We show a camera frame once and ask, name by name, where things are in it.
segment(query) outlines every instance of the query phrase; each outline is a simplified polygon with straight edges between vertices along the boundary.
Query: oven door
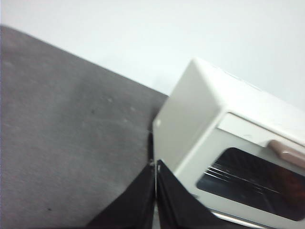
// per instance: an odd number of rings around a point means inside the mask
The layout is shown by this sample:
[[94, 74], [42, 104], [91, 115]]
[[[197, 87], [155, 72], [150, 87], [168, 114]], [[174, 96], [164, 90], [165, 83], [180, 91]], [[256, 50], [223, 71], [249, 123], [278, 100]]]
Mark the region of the oven door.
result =
[[305, 228], [305, 170], [220, 128], [176, 175], [217, 216], [253, 227]]

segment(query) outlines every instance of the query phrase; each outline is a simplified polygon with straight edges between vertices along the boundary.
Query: oven window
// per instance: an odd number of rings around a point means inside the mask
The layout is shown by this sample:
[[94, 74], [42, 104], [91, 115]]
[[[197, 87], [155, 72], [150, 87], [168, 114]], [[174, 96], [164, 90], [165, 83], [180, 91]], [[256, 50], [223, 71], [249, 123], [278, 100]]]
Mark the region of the oven window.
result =
[[225, 150], [197, 187], [287, 219], [305, 218], [305, 177], [237, 148]]

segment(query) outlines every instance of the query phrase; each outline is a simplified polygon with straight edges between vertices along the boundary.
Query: white toaster oven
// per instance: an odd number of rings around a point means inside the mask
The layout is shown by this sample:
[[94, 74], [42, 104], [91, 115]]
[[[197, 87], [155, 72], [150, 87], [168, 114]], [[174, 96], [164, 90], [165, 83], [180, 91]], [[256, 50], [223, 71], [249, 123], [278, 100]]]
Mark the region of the white toaster oven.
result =
[[191, 61], [153, 122], [154, 157], [216, 216], [305, 228], [305, 113]]

